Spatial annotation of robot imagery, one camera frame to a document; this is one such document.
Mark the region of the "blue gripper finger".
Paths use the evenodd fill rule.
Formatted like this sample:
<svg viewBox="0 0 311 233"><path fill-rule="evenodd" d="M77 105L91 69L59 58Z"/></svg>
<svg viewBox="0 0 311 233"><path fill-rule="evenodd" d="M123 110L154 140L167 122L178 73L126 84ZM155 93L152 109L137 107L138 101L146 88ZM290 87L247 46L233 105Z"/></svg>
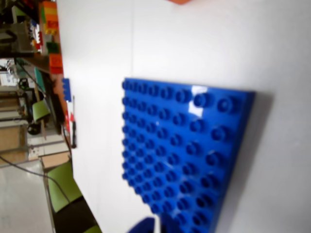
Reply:
<svg viewBox="0 0 311 233"><path fill-rule="evenodd" d="M133 226L128 233L153 233L154 229L155 219L153 217L146 217Z"/></svg>
<svg viewBox="0 0 311 233"><path fill-rule="evenodd" d="M179 225L171 218L161 218L162 233L182 233Z"/></svg>

